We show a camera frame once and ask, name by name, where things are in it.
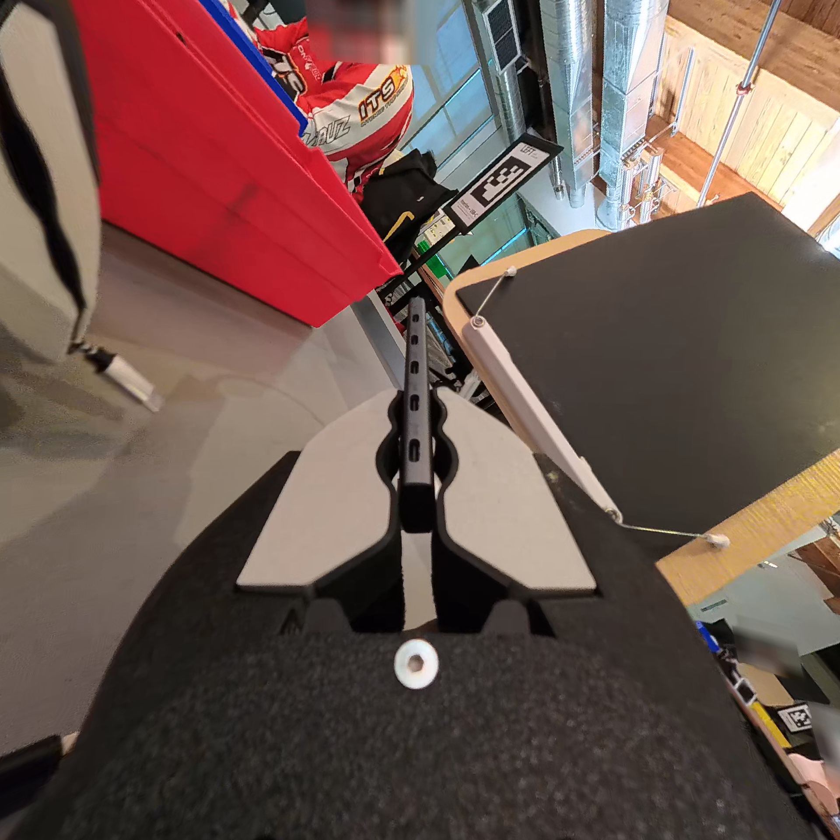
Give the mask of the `metal sprinkler pipe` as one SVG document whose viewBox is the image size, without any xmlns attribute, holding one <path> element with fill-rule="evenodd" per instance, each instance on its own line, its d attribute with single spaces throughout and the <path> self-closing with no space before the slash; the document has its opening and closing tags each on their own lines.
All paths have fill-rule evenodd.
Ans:
<svg viewBox="0 0 840 840">
<path fill-rule="evenodd" d="M 731 135 L 734 131 L 734 127 L 735 127 L 736 121 L 738 120 L 740 111 L 742 110 L 742 105 L 743 105 L 744 101 L 746 100 L 746 98 L 749 96 L 749 94 L 753 90 L 753 83 L 754 83 L 754 79 L 755 79 L 755 77 L 757 75 L 757 72 L 758 72 L 761 55 L 763 53 L 764 47 L 766 46 L 766 44 L 769 40 L 771 29 L 774 25 L 775 19 L 777 18 L 778 14 L 781 10 L 782 4 L 783 4 L 782 1 L 772 1 L 771 5 L 770 5 L 770 10 L 766 15 L 763 26 L 760 30 L 758 40 L 757 40 L 756 45 L 754 47 L 754 50 L 752 52 L 751 58 L 749 59 L 747 69 L 745 70 L 745 72 L 743 74 L 743 78 L 740 80 L 740 82 L 736 86 L 735 99 L 733 101 L 733 105 L 732 105 L 732 108 L 731 108 L 731 111 L 730 111 L 730 114 L 729 114 L 729 117 L 728 117 L 728 121 L 726 123 L 726 126 L 725 126 L 723 132 L 722 132 L 722 135 L 721 135 L 720 141 L 718 143 L 716 152 L 714 153 L 714 155 L 712 157 L 710 167 L 709 167 L 709 170 L 707 172 L 705 181 L 703 182 L 703 185 L 700 189 L 699 197 L 698 197 L 697 204 L 696 204 L 697 208 L 704 207 L 707 204 L 708 193 L 709 193 L 709 191 L 712 187 L 712 184 L 715 180 L 715 176 L 716 176 L 719 164 L 721 162 L 721 159 L 722 159 L 723 155 L 725 154 L 725 151 L 728 147 L 728 142 L 729 142 L 730 137 L 731 137 Z"/>
</svg>

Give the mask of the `dark grey usb hub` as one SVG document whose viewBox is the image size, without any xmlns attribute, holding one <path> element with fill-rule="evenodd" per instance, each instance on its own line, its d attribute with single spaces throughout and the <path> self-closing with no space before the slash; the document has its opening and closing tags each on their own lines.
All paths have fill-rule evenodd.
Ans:
<svg viewBox="0 0 840 840">
<path fill-rule="evenodd" d="M 402 529 L 428 533 L 435 519 L 432 419 L 427 375 L 426 303 L 409 302 L 406 321 L 401 471 L 398 506 Z"/>
</svg>

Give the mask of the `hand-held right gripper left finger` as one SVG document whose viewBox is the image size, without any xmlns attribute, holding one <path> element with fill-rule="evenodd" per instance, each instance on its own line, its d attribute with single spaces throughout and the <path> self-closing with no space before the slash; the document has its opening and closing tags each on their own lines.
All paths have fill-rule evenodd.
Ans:
<svg viewBox="0 0 840 840">
<path fill-rule="evenodd" d="M 385 390 L 307 443 L 238 575 L 240 591 L 332 599 L 357 631 L 400 627 L 401 409 L 402 393 Z"/>
</svg>

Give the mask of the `red plastic bin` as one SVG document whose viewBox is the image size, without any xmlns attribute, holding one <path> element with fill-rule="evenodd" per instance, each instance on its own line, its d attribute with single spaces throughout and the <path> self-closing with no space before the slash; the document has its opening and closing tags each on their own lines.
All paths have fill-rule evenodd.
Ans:
<svg viewBox="0 0 840 840">
<path fill-rule="evenodd" d="M 312 327 L 400 270 L 220 2 L 73 1 L 104 221 Z"/>
</svg>

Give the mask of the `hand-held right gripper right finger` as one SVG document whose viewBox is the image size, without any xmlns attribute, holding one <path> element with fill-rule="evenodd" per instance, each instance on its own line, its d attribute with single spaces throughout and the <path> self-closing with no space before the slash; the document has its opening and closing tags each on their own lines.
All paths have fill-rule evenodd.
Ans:
<svg viewBox="0 0 840 840">
<path fill-rule="evenodd" d="M 595 595 L 595 577 L 530 447 L 455 392 L 439 388 L 430 403 L 439 630 L 478 634 L 502 602 L 519 604 L 529 623 L 543 601 Z"/>
</svg>

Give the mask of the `blue plastic bin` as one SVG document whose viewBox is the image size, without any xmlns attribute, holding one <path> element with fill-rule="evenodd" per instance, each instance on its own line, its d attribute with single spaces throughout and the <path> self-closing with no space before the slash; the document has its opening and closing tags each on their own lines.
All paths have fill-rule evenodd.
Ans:
<svg viewBox="0 0 840 840">
<path fill-rule="evenodd" d="M 297 136 L 301 138 L 308 126 L 308 118 L 299 109 L 293 97 L 282 87 L 275 77 L 268 60 L 261 53 L 256 35 L 249 29 L 238 13 L 231 11 L 227 2 L 200 1 L 205 11 L 211 16 L 216 24 L 225 32 L 238 51 L 246 58 L 247 62 L 255 69 L 267 86 L 287 108 L 292 118 L 297 123 Z"/>
</svg>

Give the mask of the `marker sign on stand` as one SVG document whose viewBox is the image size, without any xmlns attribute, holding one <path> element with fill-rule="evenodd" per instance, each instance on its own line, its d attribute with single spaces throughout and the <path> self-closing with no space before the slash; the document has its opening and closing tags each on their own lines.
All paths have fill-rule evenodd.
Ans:
<svg viewBox="0 0 840 840">
<path fill-rule="evenodd" d="M 558 159 L 563 151 L 564 147 L 555 142 L 537 134 L 523 133 L 444 205 L 443 213 L 450 222 L 450 229 L 428 250 L 412 258 L 401 275 L 379 287 L 378 294 L 391 294 L 456 237 L 469 234 L 498 205 Z"/>
</svg>

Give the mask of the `black jacket yellow stripe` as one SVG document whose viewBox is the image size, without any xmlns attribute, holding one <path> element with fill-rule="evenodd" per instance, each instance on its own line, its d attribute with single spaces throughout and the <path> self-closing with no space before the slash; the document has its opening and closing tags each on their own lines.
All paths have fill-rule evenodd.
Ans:
<svg viewBox="0 0 840 840">
<path fill-rule="evenodd" d="M 412 150 L 374 174 L 360 204 L 394 260 L 403 265 L 427 220 L 457 192 L 435 179 L 437 163 L 431 151 Z"/>
</svg>

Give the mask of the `ceiling vent grille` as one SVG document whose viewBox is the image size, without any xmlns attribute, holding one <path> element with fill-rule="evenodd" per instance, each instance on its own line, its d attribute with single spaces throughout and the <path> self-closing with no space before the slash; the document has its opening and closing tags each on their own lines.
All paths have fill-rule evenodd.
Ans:
<svg viewBox="0 0 840 840">
<path fill-rule="evenodd" d="M 510 67 L 516 68 L 522 58 L 522 48 L 513 2 L 483 2 L 480 14 L 497 72 L 501 74 Z"/>
</svg>

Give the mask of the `foil-wrapped ventilation duct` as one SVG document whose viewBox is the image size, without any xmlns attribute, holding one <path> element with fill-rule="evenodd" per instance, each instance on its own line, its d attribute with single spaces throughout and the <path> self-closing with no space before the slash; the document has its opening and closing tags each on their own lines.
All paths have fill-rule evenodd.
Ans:
<svg viewBox="0 0 840 840">
<path fill-rule="evenodd" d="M 598 175 L 605 198 L 601 226 L 623 228 L 625 160 L 644 140 L 658 69 L 668 1 L 605 1 Z"/>
</svg>

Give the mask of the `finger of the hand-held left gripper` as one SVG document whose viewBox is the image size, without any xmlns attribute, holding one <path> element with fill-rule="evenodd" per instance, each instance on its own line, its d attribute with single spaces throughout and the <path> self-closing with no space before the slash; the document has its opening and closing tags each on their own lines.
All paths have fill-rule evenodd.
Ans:
<svg viewBox="0 0 840 840">
<path fill-rule="evenodd" d="M 2 346 L 57 364 L 85 318 L 83 277 L 46 158 L 2 86 Z"/>
<path fill-rule="evenodd" d="M 85 329 L 98 299 L 102 219 L 88 75 L 68 2 L 2 2 L 2 86 L 9 86 L 56 187 L 60 222 L 83 277 Z"/>
</svg>

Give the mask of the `round silver ventilation duct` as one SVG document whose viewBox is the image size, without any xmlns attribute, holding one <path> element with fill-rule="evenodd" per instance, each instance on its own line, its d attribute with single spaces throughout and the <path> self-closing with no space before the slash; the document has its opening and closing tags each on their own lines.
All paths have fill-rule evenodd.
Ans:
<svg viewBox="0 0 840 840">
<path fill-rule="evenodd" d="M 595 173 L 594 4 L 541 1 L 539 8 L 560 171 L 570 206 L 578 209 Z"/>
</svg>

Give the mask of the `wood-framed black board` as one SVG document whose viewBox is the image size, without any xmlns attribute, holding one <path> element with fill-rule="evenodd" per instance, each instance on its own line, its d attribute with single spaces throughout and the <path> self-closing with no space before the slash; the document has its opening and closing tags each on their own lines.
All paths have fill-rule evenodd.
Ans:
<svg viewBox="0 0 840 840">
<path fill-rule="evenodd" d="M 462 273 L 444 316 L 514 429 L 507 355 L 691 605 L 838 512 L 839 263 L 749 193 Z"/>
</svg>

